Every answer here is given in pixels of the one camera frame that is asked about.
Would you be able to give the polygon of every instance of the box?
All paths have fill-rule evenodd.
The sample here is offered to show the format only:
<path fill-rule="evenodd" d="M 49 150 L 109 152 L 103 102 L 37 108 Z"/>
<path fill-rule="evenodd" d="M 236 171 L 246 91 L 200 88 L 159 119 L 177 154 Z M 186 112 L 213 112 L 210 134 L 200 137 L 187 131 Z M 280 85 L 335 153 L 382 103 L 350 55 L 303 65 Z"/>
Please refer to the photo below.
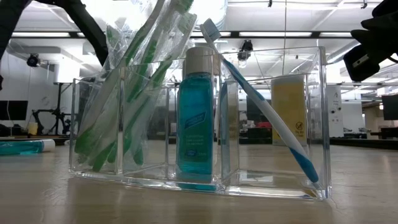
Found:
<path fill-rule="evenodd" d="M 246 67 L 239 66 L 236 53 L 223 56 L 271 102 L 279 97 L 271 94 L 271 82 L 289 77 L 303 80 L 301 131 L 305 137 L 301 142 L 319 176 L 316 184 L 307 178 L 287 146 L 272 144 L 274 133 L 267 118 L 260 114 L 259 121 L 247 120 L 244 90 L 220 65 L 220 55 L 212 55 L 210 181 L 181 179 L 176 174 L 177 104 L 184 59 L 103 72 L 95 82 L 75 80 L 70 172 L 157 189 L 313 200 L 330 197 L 324 48 L 253 51 Z M 100 96 L 108 97 L 95 104 Z M 95 116 L 84 114 L 85 108 L 93 105 L 101 110 Z"/>

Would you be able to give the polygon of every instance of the plastic bag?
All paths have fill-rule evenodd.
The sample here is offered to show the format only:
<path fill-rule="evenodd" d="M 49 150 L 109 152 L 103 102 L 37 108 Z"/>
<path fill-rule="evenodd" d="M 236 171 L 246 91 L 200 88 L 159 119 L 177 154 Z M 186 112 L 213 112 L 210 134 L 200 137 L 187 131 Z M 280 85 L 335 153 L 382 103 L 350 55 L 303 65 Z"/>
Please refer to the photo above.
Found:
<path fill-rule="evenodd" d="M 177 58 L 195 26 L 196 16 L 176 11 L 173 2 L 158 0 L 145 24 L 136 32 L 131 32 L 128 24 L 120 30 L 115 25 L 108 27 L 112 39 L 108 37 L 111 54 L 106 64 L 114 69 L 98 75 L 96 84 L 100 88 L 93 89 L 90 94 L 75 146 L 75 152 L 81 155 L 80 162 L 88 161 L 94 171 L 100 171 L 106 161 L 113 164 L 116 160 L 118 135 L 115 133 L 118 130 L 115 129 L 119 119 L 121 80 L 125 82 L 123 94 L 127 99 L 123 111 L 126 142 L 143 136 L 145 129 L 137 127 L 147 126 L 159 95 L 158 87 L 167 80 L 165 71 L 172 63 L 162 62 L 157 68 L 153 64 L 127 66 Z M 134 142 L 129 147 L 125 143 L 124 153 L 131 151 L 135 156 L 139 151 L 137 148 L 141 146 L 142 150 L 145 146 L 137 144 L 140 140 Z"/>

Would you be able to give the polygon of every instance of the desk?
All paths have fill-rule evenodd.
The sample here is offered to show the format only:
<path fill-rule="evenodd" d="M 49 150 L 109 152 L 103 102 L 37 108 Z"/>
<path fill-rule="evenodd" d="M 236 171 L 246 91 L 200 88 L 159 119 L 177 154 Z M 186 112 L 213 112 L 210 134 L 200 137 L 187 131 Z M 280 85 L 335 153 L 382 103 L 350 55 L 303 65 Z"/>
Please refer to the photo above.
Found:
<path fill-rule="evenodd" d="M 241 146 L 261 153 L 262 146 Z M 398 152 L 331 147 L 322 202 L 142 189 L 71 177 L 68 148 L 0 157 L 0 223 L 396 223 Z"/>
<path fill-rule="evenodd" d="M 381 136 L 381 139 L 398 138 L 398 128 L 381 128 L 379 133 L 371 133 L 372 136 Z"/>

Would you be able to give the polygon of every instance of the bottle cap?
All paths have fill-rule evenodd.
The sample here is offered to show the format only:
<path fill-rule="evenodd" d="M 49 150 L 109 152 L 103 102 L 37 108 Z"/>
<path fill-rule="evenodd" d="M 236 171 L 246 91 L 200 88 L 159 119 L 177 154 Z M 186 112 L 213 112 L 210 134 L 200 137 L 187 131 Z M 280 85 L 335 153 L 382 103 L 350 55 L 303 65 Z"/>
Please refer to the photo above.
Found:
<path fill-rule="evenodd" d="M 53 152 L 55 149 L 55 141 L 53 139 L 43 139 L 43 151 L 42 152 Z"/>
<path fill-rule="evenodd" d="M 191 74 L 195 72 L 212 73 L 214 50 L 209 47 L 192 47 L 187 50 L 185 58 L 185 73 Z"/>

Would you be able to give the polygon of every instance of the black camera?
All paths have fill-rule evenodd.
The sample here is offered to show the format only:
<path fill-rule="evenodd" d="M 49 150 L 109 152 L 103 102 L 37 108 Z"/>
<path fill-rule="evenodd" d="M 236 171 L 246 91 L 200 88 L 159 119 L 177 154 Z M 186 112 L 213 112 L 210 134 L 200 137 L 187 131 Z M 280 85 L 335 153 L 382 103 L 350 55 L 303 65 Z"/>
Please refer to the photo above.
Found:
<path fill-rule="evenodd" d="M 244 43 L 238 53 L 238 60 L 241 62 L 246 61 L 251 56 L 250 51 L 252 50 L 253 44 L 251 43 L 251 40 L 244 40 Z"/>
<path fill-rule="evenodd" d="M 380 71 L 379 63 L 398 52 L 398 1 L 384 0 L 372 12 L 372 19 L 362 21 L 366 30 L 352 30 L 361 45 L 344 56 L 352 81 L 361 82 Z"/>
<path fill-rule="evenodd" d="M 27 59 L 26 64 L 28 66 L 37 68 L 40 66 L 40 59 L 38 54 L 30 54 L 30 57 Z"/>

